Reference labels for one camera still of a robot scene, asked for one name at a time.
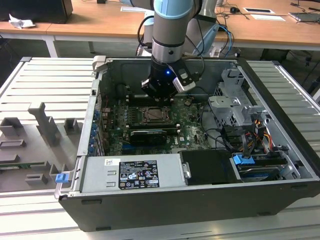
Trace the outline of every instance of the floor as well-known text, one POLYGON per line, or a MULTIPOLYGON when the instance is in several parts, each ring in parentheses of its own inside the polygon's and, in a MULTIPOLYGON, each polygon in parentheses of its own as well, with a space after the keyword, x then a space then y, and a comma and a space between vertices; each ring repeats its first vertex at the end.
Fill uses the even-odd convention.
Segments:
MULTIPOLYGON (((56 46, 61 57, 69 58, 93 58, 95 55, 106 55, 109 57, 133 57, 136 53, 135 43, 105 43, 94 42, 96 53, 89 52, 89 45, 84 41, 57 41, 56 46)), ((238 51, 240 57, 246 60, 259 60, 263 49, 258 48, 234 48, 232 53, 238 51)), ((269 53, 271 59, 277 60, 277 53, 269 53)), ((4 83, 21 57, 49 57, 47 46, 42 40, 12 39, 9 44, 3 44, 0 48, 0 85, 4 83)), ((281 64, 300 84, 308 73, 320 60, 319 52, 290 51, 281 64), (312 56, 309 65, 306 65, 306 57, 312 56)), ((312 81, 320 76, 320 64, 314 69, 303 85, 307 89, 312 81)))

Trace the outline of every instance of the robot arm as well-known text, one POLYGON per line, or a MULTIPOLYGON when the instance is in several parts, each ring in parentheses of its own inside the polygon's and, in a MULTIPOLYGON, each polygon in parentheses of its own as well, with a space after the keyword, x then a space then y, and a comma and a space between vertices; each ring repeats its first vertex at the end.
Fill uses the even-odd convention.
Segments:
POLYGON ((189 21, 202 8, 202 0, 121 0, 134 7, 154 10, 150 75, 141 88, 158 101, 196 86, 198 73, 191 74, 182 60, 189 21))

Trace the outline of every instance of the power supply label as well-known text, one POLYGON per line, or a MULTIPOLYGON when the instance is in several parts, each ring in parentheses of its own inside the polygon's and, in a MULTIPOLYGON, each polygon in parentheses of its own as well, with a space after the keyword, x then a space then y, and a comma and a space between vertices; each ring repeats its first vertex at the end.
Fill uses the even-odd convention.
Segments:
POLYGON ((159 188, 157 161, 121 161, 119 163, 119 188, 159 188))

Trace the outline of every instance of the blue latch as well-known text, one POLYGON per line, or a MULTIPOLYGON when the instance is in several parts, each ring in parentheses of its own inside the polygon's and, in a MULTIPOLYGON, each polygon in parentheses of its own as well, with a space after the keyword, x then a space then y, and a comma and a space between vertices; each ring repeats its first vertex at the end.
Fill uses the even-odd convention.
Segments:
POLYGON ((242 154, 236 154, 233 157, 233 161, 234 161, 235 165, 238 165, 238 164, 255 164, 256 163, 252 156, 250 158, 243 158, 242 154))
POLYGON ((69 173, 59 173, 55 177, 57 184, 65 184, 69 182, 69 173))

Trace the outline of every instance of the metal slotted table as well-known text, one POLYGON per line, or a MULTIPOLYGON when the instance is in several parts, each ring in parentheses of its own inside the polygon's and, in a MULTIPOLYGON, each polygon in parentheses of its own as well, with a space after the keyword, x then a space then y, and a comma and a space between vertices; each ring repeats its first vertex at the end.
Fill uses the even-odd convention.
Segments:
MULTIPOLYGON (((27 109, 31 102, 39 101, 46 103, 46 112, 56 123, 62 123, 66 116, 83 121, 94 79, 91 64, 91 58, 31 58, 20 62, 0 89, 1 119, 18 116, 23 124, 35 124, 27 109)), ((320 132, 319 106, 310 104, 311 97, 281 66, 257 61, 249 61, 249 64, 318 153, 320 136, 310 132, 320 132)), ((259 103, 253 90, 250 92, 259 103)), ((53 192, 51 189, 0 193, 0 237, 9 240, 320 238, 320 195, 300 199, 274 216, 83 232, 57 202, 53 192)))

